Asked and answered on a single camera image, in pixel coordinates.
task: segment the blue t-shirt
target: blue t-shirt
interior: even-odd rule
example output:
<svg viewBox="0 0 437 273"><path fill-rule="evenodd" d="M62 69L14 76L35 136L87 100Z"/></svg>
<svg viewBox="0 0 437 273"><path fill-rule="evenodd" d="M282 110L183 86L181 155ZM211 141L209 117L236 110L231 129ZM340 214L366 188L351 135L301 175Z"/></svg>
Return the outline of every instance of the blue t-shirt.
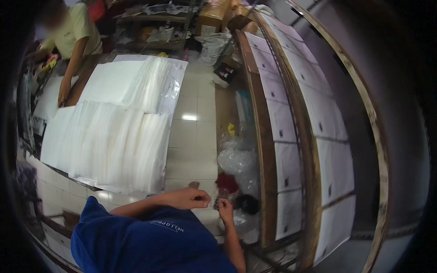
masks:
<svg viewBox="0 0 437 273"><path fill-rule="evenodd" d="M108 213L93 196L74 228L71 253L85 273L237 272L191 211L168 207L140 221Z"/></svg>

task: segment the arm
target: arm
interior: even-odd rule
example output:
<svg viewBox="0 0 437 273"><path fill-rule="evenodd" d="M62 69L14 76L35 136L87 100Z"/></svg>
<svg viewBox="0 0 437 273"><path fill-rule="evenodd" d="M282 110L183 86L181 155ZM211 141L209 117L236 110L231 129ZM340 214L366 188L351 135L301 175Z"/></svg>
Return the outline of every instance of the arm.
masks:
<svg viewBox="0 0 437 273"><path fill-rule="evenodd" d="M117 216L136 218L159 206L170 206L180 210L190 210L192 208L205 208L209 202L211 202L211 198L204 190L186 187L181 190L155 195L138 202L115 208L111 210L110 213Z"/></svg>
<svg viewBox="0 0 437 273"><path fill-rule="evenodd" d="M246 272L243 251L240 246L237 230L234 225L234 213L227 199L219 199L218 211L225 224L225 253L238 273Z"/></svg>
<svg viewBox="0 0 437 273"><path fill-rule="evenodd" d="M74 45L70 62L68 63L68 67L67 70L65 71L64 78L62 79L61 88L59 89L58 107L62 106L62 104L65 102L65 100L67 99L70 93L71 78L74 76L77 68L79 67L88 39L89 37L83 37L80 40L78 40Z"/></svg>

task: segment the hand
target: hand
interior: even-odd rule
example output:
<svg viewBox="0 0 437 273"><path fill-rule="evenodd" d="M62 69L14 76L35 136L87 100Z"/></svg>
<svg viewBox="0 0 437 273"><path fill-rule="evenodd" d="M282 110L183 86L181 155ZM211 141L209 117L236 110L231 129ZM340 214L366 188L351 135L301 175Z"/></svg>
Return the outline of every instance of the hand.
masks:
<svg viewBox="0 0 437 273"><path fill-rule="evenodd" d="M186 187L180 190L170 191L156 195L160 198L161 203L166 206L171 206L180 210L190 210L192 208L206 208L211 197L204 190L197 190L191 187Z"/></svg>
<svg viewBox="0 0 437 273"><path fill-rule="evenodd" d="M47 52L46 50L37 50L35 52L27 54L25 56L25 59L30 59L33 62L37 62L37 61L39 61L41 59L44 59L47 56L48 53L49 52Z"/></svg>
<svg viewBox="0 0 437 273"><path fill-rule="evenodd" d="M229 200L219 198L218 213L220 214L220 218L223 220L225 227L227 225L234 225L234 209Z"/></svg>
<svg viewBox="0 0 437 273"><path fill-rule="evenodd" d="M61 82L61 88L59 89L58 107L64 105L70 93L70 88L71 88L71 77L64 76Z"/></svg>

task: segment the yellow t-shirt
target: yellow t-shirt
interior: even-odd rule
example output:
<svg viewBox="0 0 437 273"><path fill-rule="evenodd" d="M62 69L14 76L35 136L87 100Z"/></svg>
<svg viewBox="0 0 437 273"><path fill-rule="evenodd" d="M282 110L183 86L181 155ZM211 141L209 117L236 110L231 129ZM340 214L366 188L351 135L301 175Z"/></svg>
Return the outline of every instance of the yellow t-shirt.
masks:
<svg viewBox="0 0 437 273"><path fill-rule="evenodd" d="M89 37L83 55L102 53L102 41L96 25L90 18L87 6L84 3L72 5L62 26L49 33L41 49L52 51L55 46L63 59L71 58L76 41Z"/></svg>

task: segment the finger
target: finger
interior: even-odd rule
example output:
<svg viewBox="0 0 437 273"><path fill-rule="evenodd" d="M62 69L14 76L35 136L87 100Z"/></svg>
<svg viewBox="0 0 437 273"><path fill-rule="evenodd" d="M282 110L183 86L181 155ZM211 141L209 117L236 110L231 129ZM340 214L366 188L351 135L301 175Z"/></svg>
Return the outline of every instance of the finger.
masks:
<svg viewBox="0 0 437 273"><path fill-rule="evenodd" d="M195 190L194 197L200 197L206 203L211 202L211 197L204 190Z"/></svg>
<svg viewBox="0 0 437 273"><path fill-rule="evenodd" d="M190 207L191 208L207 208L208 203L206 203L204 201L192 201Z"/></svg>
<svg viewBox="0 0 437 273"><path fill-rule="evenodd" d="M229 202L228 199L220 198L219 200L223 202L223 205L224 205L225 207L232 207L231 202Z"/></svg>
<svg viewBox="0 0 437 273"><path fill-rule="evenodd" d="M218 210L221 211L224 208L223 201L219 199L217 204L218 204Z"/></svg>

